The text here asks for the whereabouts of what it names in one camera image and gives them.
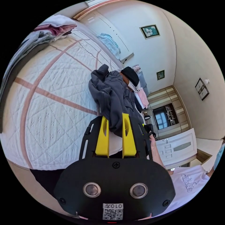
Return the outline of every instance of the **label sticker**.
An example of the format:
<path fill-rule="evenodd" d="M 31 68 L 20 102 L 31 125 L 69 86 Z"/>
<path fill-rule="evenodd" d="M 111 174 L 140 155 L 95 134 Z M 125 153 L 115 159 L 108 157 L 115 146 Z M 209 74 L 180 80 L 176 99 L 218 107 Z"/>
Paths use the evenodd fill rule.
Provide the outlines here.
<path fill-rule="evenodd" d="M 123 203 L 108 204 L 103 203 L 103 220 L 122 220 L 124 212 Z"/>

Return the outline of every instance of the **printed logo on t-shirt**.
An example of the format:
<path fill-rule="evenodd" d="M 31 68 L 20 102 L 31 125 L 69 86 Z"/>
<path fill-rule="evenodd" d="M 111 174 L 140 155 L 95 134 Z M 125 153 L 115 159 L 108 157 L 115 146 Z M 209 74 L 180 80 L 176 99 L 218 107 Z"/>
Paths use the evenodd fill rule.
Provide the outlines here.
<path fill-rule="evenodd" d="M 189 175 L 186 174 L 181 174 L 183 182 L 186 186 L 186 189 L 188 192 L 191 192 L 193 190 L 193 187 L 197 184 L 196 182 L 192 182 L 191 183 L 191 177 Z"/>

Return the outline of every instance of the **framed picture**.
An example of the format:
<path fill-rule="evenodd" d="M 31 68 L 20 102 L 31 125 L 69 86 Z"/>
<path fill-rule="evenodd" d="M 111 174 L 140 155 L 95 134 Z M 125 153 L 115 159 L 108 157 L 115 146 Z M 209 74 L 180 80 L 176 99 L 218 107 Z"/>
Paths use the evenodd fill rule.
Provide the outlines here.
<path fill-rule="evenodd" d="M 143 27 L 140 27 L 140 29 L 141 29 L 141 32 L 143 33 L 145 39 L 160 36 L 159 30 L 155 24 L 143 26 Z"/>
<path fill-rule="evenodd" d="M 209 95 L 209 91 L 201 78 L 199 78 L 198 83 L 195 86 L 195 89 L 197 90 L 202 101 Z"/>
<path fill-rule="evenodd" d="M 157 80 L 161 80 L 165 77 L 165 70 L 157 72 L 156 74 L 157 74 Z"/>

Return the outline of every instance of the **face mask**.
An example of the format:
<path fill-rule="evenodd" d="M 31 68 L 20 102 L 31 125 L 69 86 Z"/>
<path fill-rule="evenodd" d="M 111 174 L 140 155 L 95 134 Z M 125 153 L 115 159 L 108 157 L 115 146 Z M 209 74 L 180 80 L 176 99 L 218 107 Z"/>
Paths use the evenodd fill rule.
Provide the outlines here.
<path fill-rule="evenodd" d="M 220 158 L 221 158 L 221 156 L 222 156 L 222 154 L 223 154 L 224 147 L 225 147 L 225 143 L 222 144 L 222 146 L 221 146 L 219 152 L 217 153 L 216 161 L 215 161 L 214 166 L 213 166 L 213 169 L 214 169 L 214 170 L 216 169 L 216 167 L 217 167 L 217 165 L 218 165 L 218 163 L 219 163 L 219 161 L 220 161 Z"/>

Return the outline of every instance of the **person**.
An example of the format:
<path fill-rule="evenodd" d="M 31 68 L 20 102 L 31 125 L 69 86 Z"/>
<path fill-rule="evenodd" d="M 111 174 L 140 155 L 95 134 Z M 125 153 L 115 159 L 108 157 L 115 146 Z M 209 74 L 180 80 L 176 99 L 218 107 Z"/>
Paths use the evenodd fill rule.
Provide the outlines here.
<path fill-rule="evenodd" d="M 184 204 L 192 200 L 202 190 L 202 188 L 205 186 L 205 184 L 209 181 L 210 177 L 214 173 L 223 154 L 225 147 L 225 136 L 222 138 L 222 140 L 222 146 L 217 154 L 214 166 L 209 172 L 206 172 L 201 165 L 193 167 L 177 167 L 174 171 L 168 171 L 168 173 L 171 175 L 176 195 L 171 204 L 168 206 L 168 208 L 163 213 L 157 216 L 169 213 L 183 206 Z M 153 135 L 150 136 L 150 141 L 153 161 L 165 168 L 159 156 L 156 141 Z M 157 216 L 153 215 L 143 219 L 150 219 Z"/>

